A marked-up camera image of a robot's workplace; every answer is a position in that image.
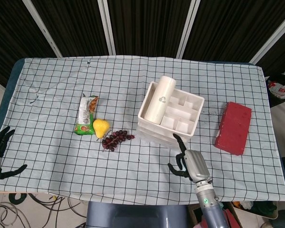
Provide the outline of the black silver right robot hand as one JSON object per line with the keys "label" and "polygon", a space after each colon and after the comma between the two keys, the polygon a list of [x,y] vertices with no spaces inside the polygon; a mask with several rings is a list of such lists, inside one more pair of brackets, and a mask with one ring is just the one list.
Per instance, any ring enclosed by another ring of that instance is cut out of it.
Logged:
{"label": "black silver right robot hand", "polygon": [[210,177],[210,173],[201,152],[188,150],[177,134],[174,133],[173,137],[177,140],[181,151],[175,156],[179,170],[168,163],[169,170],[176,176],[189,178],[193,183],[206,181]]}

